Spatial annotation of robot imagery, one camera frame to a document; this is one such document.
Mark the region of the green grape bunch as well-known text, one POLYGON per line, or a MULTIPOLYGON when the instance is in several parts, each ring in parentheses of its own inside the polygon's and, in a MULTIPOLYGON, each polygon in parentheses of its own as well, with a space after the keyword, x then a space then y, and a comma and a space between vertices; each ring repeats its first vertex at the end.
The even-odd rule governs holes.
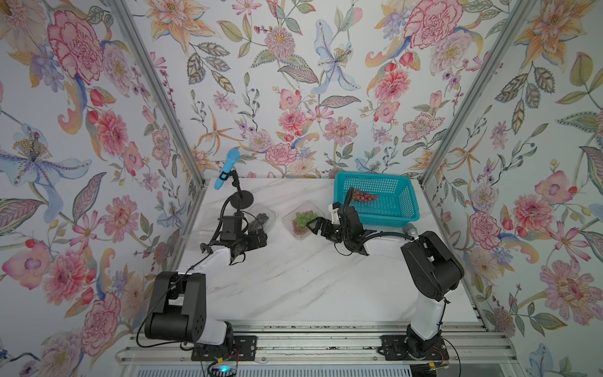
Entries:
POLYGON ((308 222, 313 221, 317 217, 318 217, 318 214, 312 210, 301 211, 301 212, 297 212, 295 214, 295 221, 300 225, 301 224, 307 225, 308 222))

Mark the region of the clear clamshell container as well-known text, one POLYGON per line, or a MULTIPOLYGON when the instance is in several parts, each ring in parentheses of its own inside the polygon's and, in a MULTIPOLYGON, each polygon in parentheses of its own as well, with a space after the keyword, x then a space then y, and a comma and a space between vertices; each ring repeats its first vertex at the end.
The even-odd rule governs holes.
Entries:
POLYGON ((249 221, 250 232, 263 229, 265 233, 269 233, 278 219, 276 212, 261 204, 254 204, 243 212, 249 221))
POLYGON ((200 251, 201 243, 209 243, 219 223, 219 212, 199 214, 185 244, 186 251, 200 251))
POLYGON ((282 223, 295 240, 304 240, 311 234, 307 228, 307 223, 323 216, 324 213, 317 205, 311 202, 304 202, 296 207, 295 210, 285 215, 282 218, 282 223))

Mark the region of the red grape bunch back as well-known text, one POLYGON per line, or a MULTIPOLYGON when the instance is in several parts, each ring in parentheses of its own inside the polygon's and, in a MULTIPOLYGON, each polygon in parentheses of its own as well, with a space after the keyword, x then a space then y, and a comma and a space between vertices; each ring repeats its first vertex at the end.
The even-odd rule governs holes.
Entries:
POLYGON ((355 190, 352 197, 353 201, 366 204, 377 201, 378 198, 379 196, 376 194, 363 192, 361 190, 355 190))

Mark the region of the red grape bunch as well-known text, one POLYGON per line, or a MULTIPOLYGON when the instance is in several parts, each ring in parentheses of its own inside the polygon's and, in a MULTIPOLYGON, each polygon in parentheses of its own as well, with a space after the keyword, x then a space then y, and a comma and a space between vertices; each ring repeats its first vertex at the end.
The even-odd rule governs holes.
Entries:
POLYGON ((297 237, 302 237, 309 231, 305 224, 298 224, 296 221, 292 222, 293 233, 297 237))
POLYGON ((366 204, 377 201, 378 198, 379 196, 376 194, 363 192, 361 190, 355 190, 352 197, 353 201, 366 204))

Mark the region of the teal plastic mesh basket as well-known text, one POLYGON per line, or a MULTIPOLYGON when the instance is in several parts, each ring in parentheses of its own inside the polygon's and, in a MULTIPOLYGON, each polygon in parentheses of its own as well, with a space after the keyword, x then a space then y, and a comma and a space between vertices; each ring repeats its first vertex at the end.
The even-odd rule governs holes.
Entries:
POLYGON ((339 172, 334 178, 334 201, 343 203, 352 191, 350 205, 367 226, 401 228, 420 219, 411 180, 387 174, 339 172))

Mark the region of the red grape bunch front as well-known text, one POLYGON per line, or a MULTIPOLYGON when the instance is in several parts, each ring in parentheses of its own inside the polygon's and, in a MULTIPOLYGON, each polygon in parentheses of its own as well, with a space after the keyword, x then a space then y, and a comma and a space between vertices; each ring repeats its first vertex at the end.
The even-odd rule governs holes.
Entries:
POLYGON ((296 221, 292 222, 293 233, 297 237, 302 237, 309 231, 305 224, 298 224, 296 221))

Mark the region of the black grape bunch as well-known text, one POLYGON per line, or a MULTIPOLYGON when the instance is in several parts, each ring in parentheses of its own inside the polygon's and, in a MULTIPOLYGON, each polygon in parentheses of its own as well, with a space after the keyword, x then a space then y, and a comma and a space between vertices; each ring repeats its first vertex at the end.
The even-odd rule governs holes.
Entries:
POLYGON ((256 216, 257 221, 264 225, 265 223, 267 223, 267 221, 269 220, 269 216, 266 213, 260 213, 256 216))

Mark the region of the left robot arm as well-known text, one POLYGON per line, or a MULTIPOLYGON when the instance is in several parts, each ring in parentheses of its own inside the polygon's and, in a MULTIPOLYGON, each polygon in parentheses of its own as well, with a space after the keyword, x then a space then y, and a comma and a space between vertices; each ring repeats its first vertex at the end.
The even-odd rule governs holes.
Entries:
POLYGON ((244 262, 248 251, 267 246, 263 224, 252 229, 246 211, 254 202, 248 191, 232 194, 223 204, 215 234, 199 245, 203 254, 183 272, 167 271, 155 278, 152 296, 138 333, 159 344, 189 343, 195 347, 232 350, 232 325, 208 316, 208 281, 244 262))

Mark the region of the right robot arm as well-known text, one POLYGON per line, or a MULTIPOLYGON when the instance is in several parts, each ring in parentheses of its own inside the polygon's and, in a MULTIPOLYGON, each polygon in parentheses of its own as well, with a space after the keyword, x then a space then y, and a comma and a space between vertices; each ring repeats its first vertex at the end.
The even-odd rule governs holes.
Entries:
POLYGON ((450 303, 447 295, 459 286, 463 267, 433 231, 419 234, 410 223, 400 232, 365 229, 351 205, 353 193, 350 188, 342 204, 331 204, 331 218, 317 217, 306 228, 343 244, 351 254, 403 260, 418 292, 416 311, 405 335, 382 336, 377 352, 387 361, 447 361, 441 326, 450 303))

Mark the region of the black microphone stand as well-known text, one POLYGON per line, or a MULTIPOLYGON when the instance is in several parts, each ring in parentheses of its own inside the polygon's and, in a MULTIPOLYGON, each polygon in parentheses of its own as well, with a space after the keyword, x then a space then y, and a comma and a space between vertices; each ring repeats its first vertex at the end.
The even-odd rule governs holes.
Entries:
POLYGON ((236 169, 232 168, 229 172, 222 171, 215 182, 215 189, 220 190, 228 180, 232 180, 232 186, 236 189, 236 192, 229 199, 232 207, 237 210, 251 207, 254 203, 254 196, 251 192, 241 188, 240 178, 236 169))

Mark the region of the blue microphone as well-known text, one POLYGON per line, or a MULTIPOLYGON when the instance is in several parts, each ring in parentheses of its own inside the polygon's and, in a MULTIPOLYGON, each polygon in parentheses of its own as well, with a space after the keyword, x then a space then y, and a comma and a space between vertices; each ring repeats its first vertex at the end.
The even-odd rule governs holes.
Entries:
POLYGON ((221 169, 220 175, 215 182, 215 190, 220 190, 224 183, 229 179, 233 168, 240 159, 240 152, 238 149, 231 149, 227 153, 225 163, 221 169))

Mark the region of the grey microphone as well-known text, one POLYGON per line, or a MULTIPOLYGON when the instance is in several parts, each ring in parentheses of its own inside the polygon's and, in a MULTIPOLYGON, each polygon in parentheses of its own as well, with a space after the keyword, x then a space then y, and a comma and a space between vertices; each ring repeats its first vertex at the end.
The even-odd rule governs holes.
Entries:
POLYGON ((411 240, 414 240, 419 236, 418 230, 412 223, 405 225, 403 228, 403 233, 411 240))

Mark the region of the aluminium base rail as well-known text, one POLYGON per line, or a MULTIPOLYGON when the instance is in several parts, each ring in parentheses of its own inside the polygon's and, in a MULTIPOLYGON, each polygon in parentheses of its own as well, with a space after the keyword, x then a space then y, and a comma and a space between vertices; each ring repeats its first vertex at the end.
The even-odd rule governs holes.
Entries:
MULTIPOLYGON (((406 322, 232 322, 237 336, 255 336, 255 363, 261 366, 307 362, 317 364, 383 364, 377 353, 383 336, 402 336, 406 322)), ((453 362, 517 365, 510 341, 477 322, 448 322, 441 330, 453 362)))

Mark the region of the left aluminium frame post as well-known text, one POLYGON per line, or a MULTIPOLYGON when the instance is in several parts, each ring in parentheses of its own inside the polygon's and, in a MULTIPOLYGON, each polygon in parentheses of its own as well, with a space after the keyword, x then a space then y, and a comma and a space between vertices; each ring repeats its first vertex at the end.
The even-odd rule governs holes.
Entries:
POLYGON ((181 151, 181 155, 185 160, 185 165, 187 166, 189 173, 196 184, 203 188, 205 184, 203 174, 199 170, 182 127, 177 119, 177 114, 169 101, 167 93, 163 89, 162 80, 158 76, 154 64, 152 64, 152 59, 138 32, 126 2, 121 0, 108 0, 108 4, 111 8, 111 13, 119 24, 120 30, 125 35, 126 41, 132 47, 133 55, 138 62, 144 78, 149 84, 149 91, 152 94, 152 98, 155 100, 159 110, 166 119, 166 125, 172 132, 174 141, 181 151))

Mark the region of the right aluminium frame post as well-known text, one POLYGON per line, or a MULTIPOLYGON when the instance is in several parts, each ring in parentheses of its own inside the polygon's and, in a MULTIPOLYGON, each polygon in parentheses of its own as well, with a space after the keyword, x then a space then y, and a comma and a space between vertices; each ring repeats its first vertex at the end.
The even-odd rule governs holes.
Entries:
POLYGON ((436 172, 446 157, 451 144, 455 141, 457 134, 463 128, 463 125, 473 111, 474 106, 479 102, 486 86, 490 83, 491 79, 496 74, 496 71, 499 69, 500 63, 512 46, 514 38, 520 32, 520 28, 523 26, 523 23, 526 22, 533 7, 534 5, 531 4, 530 1, 516 1, 516 6, 510 12, 509 17, 507 17, 507 22, 492 46, 490 58, 484 63, 482 69, 477 74, 476 79, 466 91, 466 99, 463 100, 458 112, 453 116, 446 135, 444 135, 430 165, 424 172, 422 179, 419 181, 422 189, 425 188, 431 180, 435 179, 436 172))

